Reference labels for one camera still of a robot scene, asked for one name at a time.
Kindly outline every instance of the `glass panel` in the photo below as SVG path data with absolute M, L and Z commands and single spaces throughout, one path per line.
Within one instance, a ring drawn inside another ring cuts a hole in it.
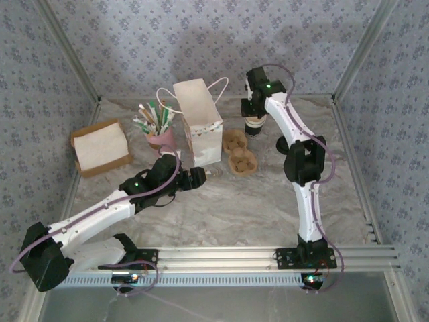
M 331 275 L 326 283 L 338 276 Z M 397 321 L 383 273 L 346 273 L 337 287 L 322 294 L 290 287 L 174 287 L 155 288 L 151 294 L 203 315 L 207 321 Z M 117 297 L 112 288 L 69 288 L 48 294 L 39 321 L 204 319 L 144 294 L 125 298 Z

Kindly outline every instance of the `gray marble tabletop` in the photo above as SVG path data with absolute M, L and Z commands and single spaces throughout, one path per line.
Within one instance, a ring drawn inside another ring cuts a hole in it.
M 98 121 L 120 119 L 134 161 L 132 164 L 98 176 L 80 180 L 72 214 L 76 214 L 109 195 L 127 178 L 151 168 L 156 157 L 144 134 L 133 126 L 139 101 L 114 104 L 102 100 Z M 318 135 L 324 135 L 336 158 L 336 175 L 320 188 L 322 222 L 327 235 L 338 244 L 363 244 L 367 238 L 365 218 L 353 184 L 346 154 L 328 104 L 303 99 L 292 103 Z M 239 99 L 221 99 L 217 104 L 224 129 L 243 129 Z M 176 143 L 182 151 L 184 168 L 193 167 L 182 122 L 174 120 Z M 178 193 L 176 200 L 162 208 L 148 208 L 136 216 L 116 223 L 95 236 L 102 240 L 126 233 L 138 246 L 294 246 L 298 233 L 295 192 L 283 172 L 284 156 L 275 148 L 281 132 L 269 116 L 261 134 L 249 139 L 248 148 L 256 155 L 258 171 L 247 178 L 231 174 L 227 155 L 209 170 L 207 182 L 199 189 Z M 326 157 L 322 176 L 330 171 Z M 160 199 L 159 203 L 168 201 Z

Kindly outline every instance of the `cardboard box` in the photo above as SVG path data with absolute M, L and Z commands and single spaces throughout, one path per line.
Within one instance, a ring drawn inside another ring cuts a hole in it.
M 97 123 L 97 124 L 94 124 L 94 125 L 91 125 L 88 127 L 84 127 L 83 129 L 80 129 L 78 131 L 73 132 L 72 136 L 70 138 L 72 147 L 74 148 L 74 138 L 77 138 L 79 136 L 85 136 L 86 134 L 98 131 L 99 129 L 103 129 L 104 127 L 108 127 L 108 126 L 115 124 L 115 123 L 118 123 L 119 127 L 123 131 L 122 125 L 118 119 L 110 119 L 106 122 Z M 116 159 L 112 162 L 103 164 L 101 166 L 97 166 L 97 167 L 89 169 L 89 170 L 82 171 L 82 169 L 80 168 L 79 161 L 76 161 L 76 167 L 78 168 L 78 171 L 82 177 L 90 178 L 92 176 L 96 176 L 100 173 L 118 168 L 120 166 L 124 166 L 124 165 L 132 163 L 132 162 L 133 162 L 133 156 L 130 153 L 128 153 L 128 155 L 123 156 L 122 158 Z

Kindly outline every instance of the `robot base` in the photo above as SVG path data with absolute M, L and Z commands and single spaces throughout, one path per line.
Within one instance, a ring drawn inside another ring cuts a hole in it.
M 279 270 L 317 269 L 323 268 L 323 264 L 329 269 L 337 267 L 334 250 L 328 248 L 324 239 L 305 242 L 298 236 L 296 248 L 278 248 L 275 258 Z

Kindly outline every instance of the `white paper bag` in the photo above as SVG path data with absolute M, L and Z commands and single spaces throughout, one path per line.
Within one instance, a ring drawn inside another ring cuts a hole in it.
M 221 93 L 213 102 L 212 95 L 208 91 L 213 85 L 225 80 L 227 83 Z M 183 118 L 186 139 L 195 166 L 205 166 L 221 161 L 222 154 L 222 118 L 219 115 L 215 104 L 221 98 L 228 85 L 228 78 L 223 77 L 214 82 L 209 87 L 202 79 L 193 79 L 173 85 L 173 95 L 169 90 L 161 87 L 156 92 L 158 97 L 160 89 L 167 91 L 179 102 Z

